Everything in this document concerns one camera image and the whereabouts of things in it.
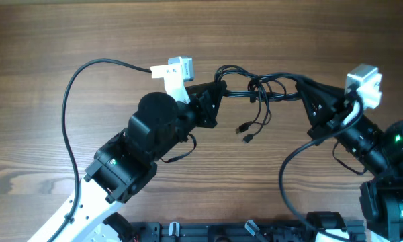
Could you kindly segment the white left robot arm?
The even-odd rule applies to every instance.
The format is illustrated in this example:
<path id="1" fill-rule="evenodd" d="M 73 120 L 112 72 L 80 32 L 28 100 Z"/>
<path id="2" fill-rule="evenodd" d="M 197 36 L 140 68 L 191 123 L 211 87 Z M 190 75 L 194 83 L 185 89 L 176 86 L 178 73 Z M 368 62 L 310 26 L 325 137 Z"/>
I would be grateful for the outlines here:
<path id="1" fill-rule="evenodd" d="M 136 241 L 136 230 L 118 210 L 157 172 L 156 161 L 196 127 L 213 128 L 226 82 L 187 88 L 189 103 L 170 95 L 145 95 L 128 127 L 94 155 L 80 180 L 79 199 L 69 197 L 31 241 Z"/>

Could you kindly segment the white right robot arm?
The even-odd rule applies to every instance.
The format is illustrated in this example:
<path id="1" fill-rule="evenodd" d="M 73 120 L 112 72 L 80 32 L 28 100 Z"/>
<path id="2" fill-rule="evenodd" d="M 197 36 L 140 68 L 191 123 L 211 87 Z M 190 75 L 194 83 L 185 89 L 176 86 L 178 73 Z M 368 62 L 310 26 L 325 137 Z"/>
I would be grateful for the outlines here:
<path id="1" fill-rule="evenodd" d="M 345 89 L 319 83 L 296 83 L 317 145 L 329 134 L 373 175 L 360 186 L 367 228 L 388 241 L 403 241 L 403 120 L 381 130 L 363 115 L 380 103 L 378 87 Z"/>

